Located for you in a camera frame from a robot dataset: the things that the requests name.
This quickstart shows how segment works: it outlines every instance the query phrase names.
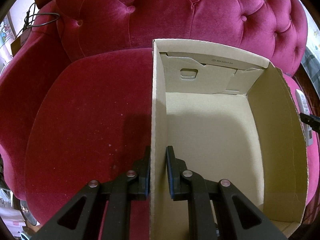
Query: red velvet sofa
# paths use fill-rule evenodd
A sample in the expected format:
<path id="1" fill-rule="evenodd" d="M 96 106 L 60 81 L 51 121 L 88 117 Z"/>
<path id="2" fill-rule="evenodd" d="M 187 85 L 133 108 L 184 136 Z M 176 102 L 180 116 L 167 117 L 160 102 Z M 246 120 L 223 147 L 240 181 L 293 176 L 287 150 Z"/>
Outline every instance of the red velvet sofa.
<path id="1" fill-rule="evenodd" d="M 0 151 L 7 184 L 40 223 L 89 180 L 114 179 L 142 157 L 150 144 L 154 38 L 251 51 L 281 68 L 293 87 L 289 76 L 307 39 L 298 0 L 35 1 L 60 19 L 33 28 L 0 77 Z M 308 155 L 309 201 L 319 177 L 317 143 Z M 148 203 L 134 203 L 132 217 L 133 239 L 147 239 Z"/>

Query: cardboard box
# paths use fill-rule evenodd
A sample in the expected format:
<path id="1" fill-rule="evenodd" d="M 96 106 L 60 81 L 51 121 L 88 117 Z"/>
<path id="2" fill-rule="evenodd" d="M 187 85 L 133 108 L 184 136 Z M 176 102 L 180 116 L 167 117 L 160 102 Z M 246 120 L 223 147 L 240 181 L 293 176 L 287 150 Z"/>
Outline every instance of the cardboard box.
<path id="1" fill-rule="evenodd" d="M 286 235 L 307 196 L 306 143 L 281 71 L 205 41 L 153 43 L 150 239 L 188 239 L 187 201 L 170 198 L 165 150 L 205 179 L 229 179 Z"/>

